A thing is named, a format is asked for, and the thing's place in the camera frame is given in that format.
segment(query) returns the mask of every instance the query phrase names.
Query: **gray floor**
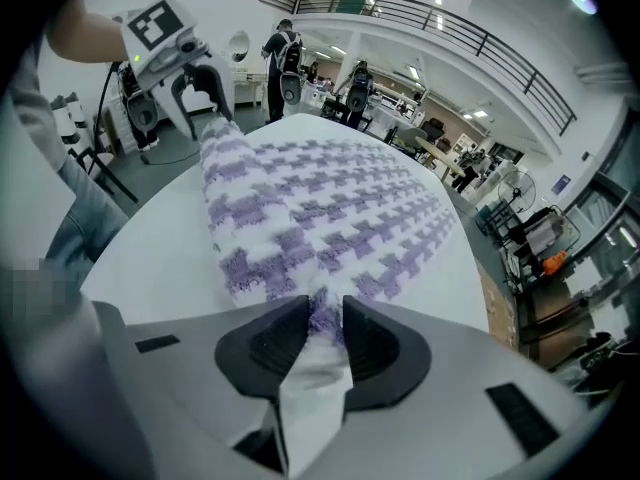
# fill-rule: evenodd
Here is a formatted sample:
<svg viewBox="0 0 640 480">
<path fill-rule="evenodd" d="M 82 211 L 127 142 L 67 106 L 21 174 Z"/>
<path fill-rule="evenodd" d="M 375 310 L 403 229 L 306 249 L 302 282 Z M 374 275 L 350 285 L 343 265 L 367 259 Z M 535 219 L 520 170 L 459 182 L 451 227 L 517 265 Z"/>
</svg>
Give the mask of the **gray floor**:
<svg viewBox="0 0 640 480">
<path fill-rule="evenodd" d="M 193 118 L 198 134 L 210 118 L 210 114 L 202 114 Z M 235 121 L 244 133 L 264 126 L 266 119 L 266 113 L 261 109 L 249 107 L 235 110 Z M 145 165 L 141 162 L 140 155 L 133 153 L 117 158 L 110 166 L 122 183 L 140 200 L 138 204 L 133 203 L 110 184 L 115 193 L 116 203 L 129 216 L 134 215 L 157 192 L 199 160 L 198 145 L 181 135 L 170 123 L 160 124 L 156 132 L 160 138 L 160 145 L 144 155 L 149 162 L 164 165 Z M 513 302 L 513 296 L 503 282 L 505 273 L 498 249 L 491 239 L 480 232 L 474 222 L 475 208 L 450 186 L 445 185 L 445 188 L 462 221 L 474 256 L 494 280 L 503 295 L 507 297 L 507 300 Z"/>
</svg>

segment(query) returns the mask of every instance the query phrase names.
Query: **orange object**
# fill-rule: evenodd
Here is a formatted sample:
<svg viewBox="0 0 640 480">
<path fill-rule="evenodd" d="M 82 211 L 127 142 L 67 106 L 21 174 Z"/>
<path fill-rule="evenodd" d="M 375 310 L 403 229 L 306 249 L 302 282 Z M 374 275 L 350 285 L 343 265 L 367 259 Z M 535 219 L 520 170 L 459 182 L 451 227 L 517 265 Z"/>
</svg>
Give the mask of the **orange object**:
<svg viewBox="0 0 640 480">
<path fill-rule="evenodd" d="M 554 274 L 567 259 L 567 251 L 560 251 L 542 262 L 542 270 L 548 276 Z"/>
</svg>

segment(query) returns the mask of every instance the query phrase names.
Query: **floor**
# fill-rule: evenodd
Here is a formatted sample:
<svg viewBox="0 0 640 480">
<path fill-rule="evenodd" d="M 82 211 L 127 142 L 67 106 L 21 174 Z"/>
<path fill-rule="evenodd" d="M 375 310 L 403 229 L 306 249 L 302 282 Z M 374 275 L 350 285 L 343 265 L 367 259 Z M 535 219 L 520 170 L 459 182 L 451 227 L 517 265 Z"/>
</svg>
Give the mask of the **floor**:
<svg viewBox="0 0 640 480">
<path fill-rule="evenodd" d="M 210 118 L 210 114 L 201 114 L 193 118 L 198 135 Z M 260 108 L 235 110 L 235 121 L 244 133 L 264 126 L 266 120 L 267 116 Z M 141 155 L 134 153 L 117 158 L 110 166 L 122 183 L 139 199 L 136 204 L 114 188 L 114 200 L 129 216 L 133 216 L 158 191 L 199 160 L 198 145 L 182 136 L 170 123 L 161 123 L 156 132 L 160 138 L 160 145 L 144 153 L 149 163 L 156 165 L 145 165 L 140 159 Z M 475 208 L 450 186 L 445 185 L 445 188 L 462 221 L 479 265 L 478 271 L 483 284 L 492 334 L 509 344 L 515 302 L 504 283 L 505 272 L 498 249 L 476 226 Z"/>
</svg>

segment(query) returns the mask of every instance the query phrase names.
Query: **railing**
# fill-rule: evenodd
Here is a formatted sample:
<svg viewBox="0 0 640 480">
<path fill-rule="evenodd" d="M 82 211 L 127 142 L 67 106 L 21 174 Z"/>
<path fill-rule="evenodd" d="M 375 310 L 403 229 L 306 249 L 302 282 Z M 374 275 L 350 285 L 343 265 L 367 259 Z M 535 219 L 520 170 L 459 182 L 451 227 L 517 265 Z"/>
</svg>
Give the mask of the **railing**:
<svg viewBox="0 0 640 480">
<path fill-rule="evenodd" d="M 576 115 L 551 83 L 504 41 L 469 20 L 416 0 L 260 0 L 292 14 L 342 13 L 434 34 L 483 60 L 522 91 L 562 136 Z"/>
</svg>

